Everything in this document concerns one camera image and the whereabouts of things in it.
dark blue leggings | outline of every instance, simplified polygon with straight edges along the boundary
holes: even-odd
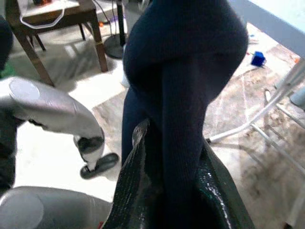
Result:
[[[0,16],[0,72],[3,71],[13,44],[13,34],[9,24]]]

blue toy block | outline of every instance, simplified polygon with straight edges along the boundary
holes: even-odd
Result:
[[[261,67],[264,65],[266,58],[262,52],[255,52],[251,61],[252,65]]]

metal rod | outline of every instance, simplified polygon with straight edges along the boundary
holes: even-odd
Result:
[[[257,120],[262,118],[266,113],[268,113],[282,98],[287,95],[300,81],[304,78],[305,73],[305,60],[301,59],[287,74],[282,84],[276,91],[276,93],[270,98],[269,103],[258,112],[250,121],[247,123],[235,128],[228,130],[226,132],[214,135],[207,139],[208,142],[216,142],[223,138],[226,138],[231,135],[235,135],[251,126]]]
[[[117,0],[116,5],[118,11],[118,20],[119,20],[120,45],[123,47],[126,42],[125,42],[125,32],[124,32],[124,16],[123,16],[122,0]]]
[[[297,219],[303,208],[304,203],[305,203],[305,183],[301,187],[299,194],[297,195],[297,198],[295,199],[292,210],[289,214],[288,220],[286,221],[286,223],[289,226],[294,227],[296,225]]]
[[[270,96],[270,91],[266,90],[265,91],[265,97],[266,100],[269,101],[271,96]],[[277,109],[281,110],[285,115],[287,115],[289,118],[291,118],[293,121],[295,121],[300,127],[305,129],[305,124],[302,123],[299,119],[297,119],[295,116],[293,116],[289,111],[287,111],[285,108],[283,108],[281,105],[276,104],[275,105]]]
[[[293,166],[295,166],[303,176],[305,176],[305,168],[303,168],[299,163],[297,163],[285,150],[283,150],[282,147],[280,147],[275,141],[273,141],[261,128],[259,128],[255,124],[251,124],[251,126],[275,149],[278,150],[278,152],[284,156]]]

black base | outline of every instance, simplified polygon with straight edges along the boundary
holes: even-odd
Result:
[[[120,44],[120,35],[116,34],[107,38],[104,42],[107,56],[121,60],[123,58],[123,47]]]
[[[89,171],[88,167],[84,166],[81,169],[81,177],[83,179],[91,179],[97,177],[108,169],[113,168],[119,162],[119,160],[120,159],[117,154],[107,154],[97,161],[96,167],[93,171]]]

black fan stand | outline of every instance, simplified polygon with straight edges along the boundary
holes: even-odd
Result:
[[[120,33],[107,38],[104,42],[104,47],[107,56],[121,60],[123,58],[123,47],[125,44],[122,0],[117,0],[116,4],[117,4]]]

